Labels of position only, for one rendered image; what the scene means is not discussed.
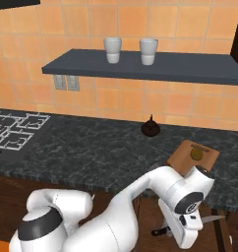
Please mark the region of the brown wooden drawer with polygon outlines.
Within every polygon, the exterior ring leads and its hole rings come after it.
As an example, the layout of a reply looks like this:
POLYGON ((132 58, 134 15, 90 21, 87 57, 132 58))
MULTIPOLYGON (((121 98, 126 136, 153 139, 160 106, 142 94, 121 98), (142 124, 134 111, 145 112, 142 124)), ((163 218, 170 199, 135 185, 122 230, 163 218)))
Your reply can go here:
POLYGON ((221 216, 220 220, 215 220, 213 222, 218 252, 233 252, 224 211, 212 209, 211 214, 214 217, 221 216))

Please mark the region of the dark brown round teapot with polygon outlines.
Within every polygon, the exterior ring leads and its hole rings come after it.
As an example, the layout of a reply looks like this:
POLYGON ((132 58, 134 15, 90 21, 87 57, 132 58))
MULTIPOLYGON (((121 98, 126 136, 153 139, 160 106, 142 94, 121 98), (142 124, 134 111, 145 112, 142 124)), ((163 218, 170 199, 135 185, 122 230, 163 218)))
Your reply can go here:
POLYGON ((152 117, 144 123, 141 127, 142 133, 148 137, 154 137, 159 134, 160 127, 159 125, 153 120, 152 117))

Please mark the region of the dark grey wall shelf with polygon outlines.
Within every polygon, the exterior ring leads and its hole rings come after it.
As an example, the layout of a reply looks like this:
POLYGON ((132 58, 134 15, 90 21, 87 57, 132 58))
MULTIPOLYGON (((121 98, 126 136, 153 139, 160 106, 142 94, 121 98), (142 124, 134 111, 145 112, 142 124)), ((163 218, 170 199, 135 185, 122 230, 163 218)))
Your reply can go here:
POLYGON ((42 67, 43 74, 238 86, 238 64, 226 54, 157 52, 142 64, 140 51, 122 51, 116 64, 104 50, 71 49, 42 67))

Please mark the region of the brown wooden cutting board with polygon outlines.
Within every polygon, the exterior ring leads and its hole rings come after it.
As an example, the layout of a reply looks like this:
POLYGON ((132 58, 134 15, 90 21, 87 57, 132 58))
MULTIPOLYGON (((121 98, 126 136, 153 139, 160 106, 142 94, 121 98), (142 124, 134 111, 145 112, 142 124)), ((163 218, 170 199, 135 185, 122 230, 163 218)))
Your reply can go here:
POLYGON ((218 156, 219 151, 217 150, 189 140, 184 140, 170 156, 166 164, 173 167, 180 174, 185 175, 194 165, 199 165, 206 170, 211 170, 218 156), (191 158, 192 149, 202 150, 203 158, 201 160, 193 160, 191 158))

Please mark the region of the white cup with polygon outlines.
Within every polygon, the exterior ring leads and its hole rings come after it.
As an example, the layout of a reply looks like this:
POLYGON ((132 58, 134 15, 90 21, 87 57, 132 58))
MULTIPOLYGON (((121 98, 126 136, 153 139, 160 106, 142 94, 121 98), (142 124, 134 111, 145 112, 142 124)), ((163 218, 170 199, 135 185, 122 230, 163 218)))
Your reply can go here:
POLYGON ((107 61, 116 64, 120 59, 120 51, 122 40, 120 37, 106 37, 103 40, 104 49, 106 51, 107 61))
POLYGON ((140 40, 141 57, 144 65, 153 64, 157 47, 158 40, 156 38, 142 38, 140 40))

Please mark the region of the black hob with grey grates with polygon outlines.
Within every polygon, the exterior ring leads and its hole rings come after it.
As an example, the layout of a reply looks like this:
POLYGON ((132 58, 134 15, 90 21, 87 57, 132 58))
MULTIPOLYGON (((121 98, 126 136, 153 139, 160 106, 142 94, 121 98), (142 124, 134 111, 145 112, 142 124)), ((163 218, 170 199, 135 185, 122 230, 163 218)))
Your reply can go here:
POLYGON ((53 117, 39 112, 0 110, 0 159, 22 155, 53 117))

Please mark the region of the dark extractor hood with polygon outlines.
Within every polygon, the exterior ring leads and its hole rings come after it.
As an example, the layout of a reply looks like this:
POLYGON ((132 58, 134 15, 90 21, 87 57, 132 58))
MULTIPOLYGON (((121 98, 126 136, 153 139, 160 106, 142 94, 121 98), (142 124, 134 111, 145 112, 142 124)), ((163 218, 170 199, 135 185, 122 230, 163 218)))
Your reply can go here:
POLYGON ((0 10, 39 5, 40 0, 0 0, 0 10))

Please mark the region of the olive green avocado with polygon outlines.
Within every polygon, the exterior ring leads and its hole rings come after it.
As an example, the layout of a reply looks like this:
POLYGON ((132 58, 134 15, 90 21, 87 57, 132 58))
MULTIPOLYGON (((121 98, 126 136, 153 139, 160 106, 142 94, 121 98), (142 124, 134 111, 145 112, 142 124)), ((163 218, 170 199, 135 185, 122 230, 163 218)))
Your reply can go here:
POLYGON ((203 158, 203 151, 200 149, 192 149, 191 158, 193 160, 201 160, 203 158))

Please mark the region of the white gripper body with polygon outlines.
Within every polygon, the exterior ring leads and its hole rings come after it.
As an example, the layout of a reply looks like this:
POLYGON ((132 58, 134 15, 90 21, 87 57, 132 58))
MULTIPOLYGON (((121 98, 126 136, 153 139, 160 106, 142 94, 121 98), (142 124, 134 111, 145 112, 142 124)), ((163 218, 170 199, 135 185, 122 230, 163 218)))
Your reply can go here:
POLYGON ((164 215, 166 224, 170 227, 171 232, 181 249, 189 249, 195 243, 200 230, 200 213, 198 210, 182 215, 171 211, 168 206, 161 200, 158 205, 164 215))

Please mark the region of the black-handled steel knife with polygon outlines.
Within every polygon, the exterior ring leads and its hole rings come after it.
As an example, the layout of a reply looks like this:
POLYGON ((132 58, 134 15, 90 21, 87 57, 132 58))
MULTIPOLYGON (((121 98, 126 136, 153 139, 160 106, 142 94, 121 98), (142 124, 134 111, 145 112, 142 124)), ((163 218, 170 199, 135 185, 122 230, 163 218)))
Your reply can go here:
MULTIPOLYGON (((224 216, 207 216, 202 218, 202 223, 207 223, 211 221, 217 221, 224 219, 224 216)), ((167 236, 171 237, 172 236, 172 231, 170 227, 167 225, 166 222, 163 223, 163 226, 161 229, 155 229, 151 232, 153 236, 159 236, 159 235, 164 235, 166 234, 167 236)))

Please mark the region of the grey wall socket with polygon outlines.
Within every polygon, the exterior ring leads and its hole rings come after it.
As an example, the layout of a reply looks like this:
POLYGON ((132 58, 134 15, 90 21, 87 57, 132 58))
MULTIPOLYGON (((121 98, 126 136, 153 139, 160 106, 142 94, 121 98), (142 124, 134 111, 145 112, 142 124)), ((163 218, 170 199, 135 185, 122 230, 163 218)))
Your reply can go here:
POLYGON ((63 75, 54 75, 54 86, 56 90, 63 90, 66 91, 66 81, 63 75))
POLYGON ((80 82, 78 76, 68 76, 67 77, 68 82, 68 90, 69 91, 79 91, 80 90, 80 82))

